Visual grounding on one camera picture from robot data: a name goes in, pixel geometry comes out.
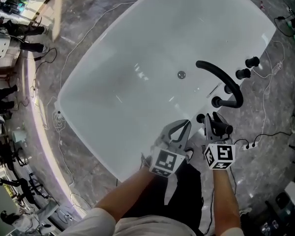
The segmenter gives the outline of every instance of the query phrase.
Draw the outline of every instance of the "faucet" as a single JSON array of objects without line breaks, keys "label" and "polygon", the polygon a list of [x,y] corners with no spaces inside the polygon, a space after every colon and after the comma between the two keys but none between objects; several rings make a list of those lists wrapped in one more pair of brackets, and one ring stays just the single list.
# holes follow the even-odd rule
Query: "faucet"
[{"label": "faucet", "polygon": [[220,97],[215,96],[212,99],[212,106],[215,108],[219,107],[229,107],[229,108],[240,108],[243,105],[244,99],[240,91],[239,85],[221,68],[213,65],[210,62],[199,60],[196,62],[196,67],[209,71],[218,77],[225,85],[230,89],[235,97],[235,101],[232,100],[222,100]]}]

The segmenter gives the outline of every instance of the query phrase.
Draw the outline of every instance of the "marble floor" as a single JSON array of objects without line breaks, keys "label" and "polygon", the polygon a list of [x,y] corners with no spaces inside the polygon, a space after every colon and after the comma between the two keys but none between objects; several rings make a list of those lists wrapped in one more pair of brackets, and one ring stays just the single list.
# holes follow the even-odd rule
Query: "marble floor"
[{"label": "marble floor", "polygon": [[[53,103],[59,92],[60,77],[64,83],[92,43],[131,5],[121,5],[97,22],[101,15],[120,3],[133,1],[136,0],[51,0],[42,14],[45,13],[44,20],[49,20],[50,27],[57,27],[52,36],[54,42],[41,36],[32,37],[30,40],[56,47],[58,55],[53,63],[45,63],[37,70],[35,91],[32,90],[33,78],[39,62],[35,64],[30,59],[18,60],[17,70],[23,84],[18,97],[20,100],[28,97],[31,103],[26,108],[21,106],[19,111],[13,114],[12,119],[8,121],[8,128],[11,131],[25,127],[28,137],[22,147],[26,157],[30,158],[29,164],[49,193],[64,207],[72,207],[70,196],[85,210],[94,207],[97,201],[116,186],[116,178],[96,160],[70,126],[67,125],[61,131],[60,137],[54,129],[51,115],[55,109]],[[289,0],[251,1],[257,6],[263,1],[264,12],[271,20],[277,16],[289,15],[286,3],[295,10],[295,4]],[[61,5],[61,10],[55,7],[56,4]],[[95,28],[82,41],[95,22]],[[266,51],[269,57],[266,53],[261,57],[263,70],[256,69],[262,76],[270,73],[270,64],[275,67],[281,61],[283,66],[273,76],[271,86],[264,96],[264,132],[290,133],[290,116],[295,106],[295,43],[277,31]],[[269,80],[269,77],[263,79],[252,72],[251,78],[241,85],[244,105],[240,109],[222,108],[219,111],[234,127],[233,141],[245,138],[251,142],[261,133],[265,118],[263,91]],[[203,160],[201,138],[195,135],[189,140],[189,144],[195,149],[191,163],[202,173],[205,204],[200,229],[205,232],[210,222],[212,172]],[[288,144],[295,145],[295,134],[290,137],[282,134],[262,137],[256,148],[245,151],[242,149],[243,141],[236,144],[237,159],[232,168],[237,182],[236,196],[240,208],[252,207],[252,214],[258,214],[265,208],[264,201],[273,200],[293,179],[295,165],[291,162],[295,160],[295,153],[289,149]],[[166,201],[175,190],[175,183],[176,179],[171,178]],[[68,185],[72,194],[68,194]]]}]

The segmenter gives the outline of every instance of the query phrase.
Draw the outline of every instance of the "white bathtub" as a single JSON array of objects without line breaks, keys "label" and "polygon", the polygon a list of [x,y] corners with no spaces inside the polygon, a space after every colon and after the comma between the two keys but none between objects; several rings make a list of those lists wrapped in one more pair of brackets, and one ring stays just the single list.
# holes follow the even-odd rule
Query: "white bathtub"
[{"label": "white bathtub", "polygon": [[165,125],[191,119],[191,137],[201,128],[197,114],[218,110],[211,99],[230,97],[197,60],[240,84],[235,72],[261,56],[274,32],[250,0],[139,0],[86,52],[58,107],[94,156],[124,181]]}]

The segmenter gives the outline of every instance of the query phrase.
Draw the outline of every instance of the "forearm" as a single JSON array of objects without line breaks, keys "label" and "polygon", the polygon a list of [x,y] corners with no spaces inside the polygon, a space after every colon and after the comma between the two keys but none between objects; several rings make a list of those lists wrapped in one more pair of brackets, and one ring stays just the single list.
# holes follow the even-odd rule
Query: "forearm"
[{"label": "forearm", "polygon": [[230,228],[240,228],[239,208],[225,170],[213,171],[215,233],[220,236]]},{"label": "forearm", "polygon": [[96,207],[106,210],[118,222],[122,216],[135,204],[155,174],[143,167],[132,177],[121,183],[107,194]]}]

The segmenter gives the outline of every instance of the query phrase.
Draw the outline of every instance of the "power plug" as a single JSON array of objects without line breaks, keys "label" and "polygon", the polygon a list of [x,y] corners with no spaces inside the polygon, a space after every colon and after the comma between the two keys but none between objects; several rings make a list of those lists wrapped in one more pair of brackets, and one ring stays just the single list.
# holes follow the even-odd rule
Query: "power plug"
[{"label": "power plug", "polygon": [[255,142],[255,144],[254,144],[254,142],[251,142],[249,144],[245,144],[245,145],[242,146],[242,149],[243,150],[249,150],[251,148],[256,148],[256,147],[258,147],[258,143],[259,142]]}]

